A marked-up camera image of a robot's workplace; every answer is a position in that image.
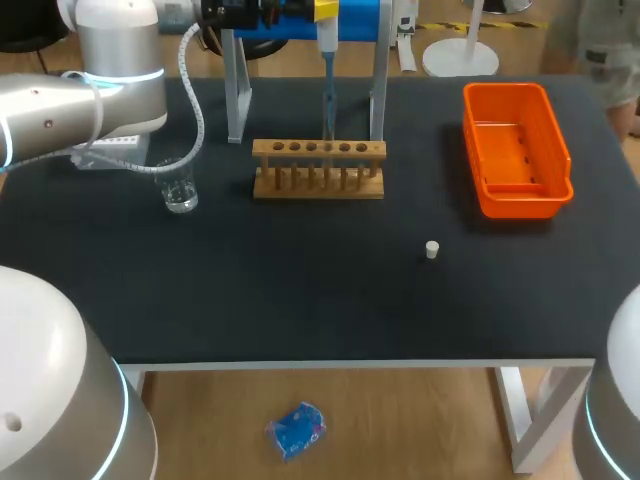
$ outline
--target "white table frame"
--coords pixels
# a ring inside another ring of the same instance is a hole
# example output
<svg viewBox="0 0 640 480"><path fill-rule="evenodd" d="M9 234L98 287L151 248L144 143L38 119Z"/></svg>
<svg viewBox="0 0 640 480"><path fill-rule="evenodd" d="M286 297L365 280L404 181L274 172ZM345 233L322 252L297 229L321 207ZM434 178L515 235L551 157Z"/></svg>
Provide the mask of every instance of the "white table frame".
<svg viewBox="0 0 640 480"><path fill-rule="evenodd" d="M498 379L503 413L511 441L511 462L517 474L535 473L571 428L593 359L557 360L327 360L291 362L217 362L123 365L138 393L146 372L207 370L290 370L329 368L493 368ZM549 367L544 391L532 412L520 367Z"/></svg>

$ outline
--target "glowing blue ring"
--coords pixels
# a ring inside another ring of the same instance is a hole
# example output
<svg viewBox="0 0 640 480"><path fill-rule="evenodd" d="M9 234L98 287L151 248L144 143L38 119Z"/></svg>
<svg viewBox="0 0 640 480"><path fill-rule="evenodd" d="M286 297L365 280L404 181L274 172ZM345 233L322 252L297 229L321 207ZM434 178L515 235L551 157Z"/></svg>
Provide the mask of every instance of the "glowing blue ring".
<svg viewBox="0 0 640 480"><path fill-rule="evenodd" d="M149 73L147 75L136 75L135 77L101 77L100 75L86 74L94 82L100 83L114 83L114 84L127 84L127 83L140 83L149 80L160 78L164 75L164 68L161 68L157 72Z"/></svg>
<svg viewBox="0 0 640 480"><path fill-rule="evenodd" d="M7 159L4 161L3 168L7 168L13 160L13 139L9 130L9 122L7 122L7 117L4 115L0 115L0 127L4 131L4 142L7 146Z"/></svg>
<svg viewBox="0 0 640 480"><path fill-rule="evenodd" d="M607 459L607 462L609 462L609 465L611 465L611 467L616 471L618 475L620 475L620 477L622 477L624 480L631 480L622 471L622 469L618 466L615 460L611 458L611 455L609 455L609 452L607 452L607 450L604 448L604 445L600 441L600 437L598 437L598 434L596 433L596 429L593 425L593 420L591 419L591 412L589 411L589 394L588 393L587 395L585 395L585 410L587 412L587 421L589 422L589 428L591 429L591 434L593 435L593 439L596 441L596 445L598 445L598 448L602 452L602 455L604 455L604 458Z"/></svg>
<svg viewBox="0 0 640 480"><path fill-rule="evenodd" d="M127 417L129 416L129 388L127 386L127 381L124 378L124 374L122 373L122 370L120 370L120 367L118 366L115 360L113 360L113 363L118 369L118 373L120 374L120 380L122 380L122 389L124 390L124 411L122 413L122 423L120 423L120 430L118 431L118 436L116 437L116 441L113 442L113 447L111 447L111 451L109 452L109 455L107 455L107 458L105 459L104 463L100 467L100 470L98 470L98 472L92 477L91 480L100 480L102 476L105 474L105 472L111 465L111 462L113 462L113 459L115 458L116 453L118 453L118 449L120 448L120 444L122 443L122 439L124 437L124 431L127 428Z"/></svg>

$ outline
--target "clear glass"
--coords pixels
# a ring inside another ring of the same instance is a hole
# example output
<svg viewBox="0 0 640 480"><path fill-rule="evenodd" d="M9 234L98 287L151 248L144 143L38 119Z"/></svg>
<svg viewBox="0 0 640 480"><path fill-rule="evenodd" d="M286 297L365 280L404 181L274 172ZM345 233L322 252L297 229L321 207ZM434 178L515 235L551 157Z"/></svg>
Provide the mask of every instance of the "clear glass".
<svg viewBox="0 0 640 480"><path fill-rule="evenodd" d="M169 158L158 166L171 165L179 158ZM156 185L162 190L167 208L173 213L187 213L198 206L198 192L193 180L193 162L182 168L156 175Z"/></svg>

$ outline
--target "yellow tape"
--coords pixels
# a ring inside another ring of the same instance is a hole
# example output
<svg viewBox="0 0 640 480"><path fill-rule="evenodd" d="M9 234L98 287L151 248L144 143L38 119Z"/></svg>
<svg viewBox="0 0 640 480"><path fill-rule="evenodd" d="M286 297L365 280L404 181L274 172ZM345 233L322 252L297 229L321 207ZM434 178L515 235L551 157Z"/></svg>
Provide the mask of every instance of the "yellow tape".
<svg viewBox="0 0 640 480"><path fill-rule="evenodd" d="M416 25L421 30L453 30L455 32L467 33L469 23L465 22L438 22L438 23L422 23ZM480 28L503 28L503 29L548 29L549 24L546 22L482 22Z"/></svg>

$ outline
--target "person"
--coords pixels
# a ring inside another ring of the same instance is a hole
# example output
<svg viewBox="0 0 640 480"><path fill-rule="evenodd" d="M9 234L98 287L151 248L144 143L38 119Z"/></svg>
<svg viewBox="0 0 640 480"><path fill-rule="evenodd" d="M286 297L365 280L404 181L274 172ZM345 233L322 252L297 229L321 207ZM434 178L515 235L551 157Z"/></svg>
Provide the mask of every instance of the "person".
<svg viewBox="0 0 640 480"><path fill-rule="evenodd" d="M587 74L620 142L640 133L640 0L561 0L541 70Z"/></svg>

